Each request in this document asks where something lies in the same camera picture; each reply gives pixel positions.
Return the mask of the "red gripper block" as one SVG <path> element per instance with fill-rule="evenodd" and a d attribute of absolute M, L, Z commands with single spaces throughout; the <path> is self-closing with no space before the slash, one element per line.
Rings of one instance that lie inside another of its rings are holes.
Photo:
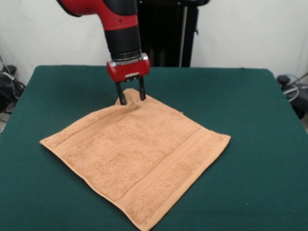
<path fill-rule="evenodd" d="M 107 62 L 106 67 L 110 78 L 116 83 L 115 86 L 121 105 L 127 104 L 121 82 L 132 77 L 139 77 L 140 100 L 144 101 L 146 99 L 143 76 L 150 72 L 150 60 L 146 53 L 142 53 L 140 57 L 131 60 Z"/>

